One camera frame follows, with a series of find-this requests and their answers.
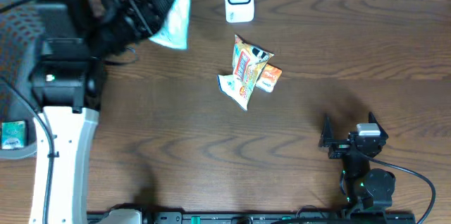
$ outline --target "teal box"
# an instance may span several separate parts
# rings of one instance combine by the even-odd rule
[[[25,121],[1,124],[1,148],[21,149],[25,146]]]

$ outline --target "green connector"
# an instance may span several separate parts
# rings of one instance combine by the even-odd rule
[[[200,224],[200,217],[191,217],[191,224]]]

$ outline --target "chip bag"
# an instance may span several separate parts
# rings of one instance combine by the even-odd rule
[[[218,75],[220,90],[247,111],[247,103],[268,60],[274,54],[243,42],[235,35],[232,75]]]

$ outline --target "perforated basket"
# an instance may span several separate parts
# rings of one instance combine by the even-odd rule
[[[0,0],[0,7],[18,0]],[[26,4],[0,15],[0,75],[36,105],[31,95],[28,75],[36,61],[35,43],[44,32],[33,4]],[[32,116],[0,87],[0,121],[26,120],[27,146],[24,149],[0,150],[0,158],[18,159],[36,153],[35,127]]]

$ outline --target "brown wooden surface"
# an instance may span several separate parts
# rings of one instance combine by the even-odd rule
[[[379,159],[429,177],[437,201],[427,223],[449,222],[450,23],[451,0],[256,0],[255,19],[237,25],[223,0],[192,0],[187,51],[144,41],[138,63],[109,68],[88,209],[339,206],[341,163],[317,148],[322,114],[345,137],[374,111],[390,135]],[[272,94],[254,91],[248,112],[216,82],[231,73],[234,33],[273,51],[283,70]],[[419,219],[429,187],[390,171],[391,209]],[[34,172],[34,159],[0,161],[0,223],[27,222]]]

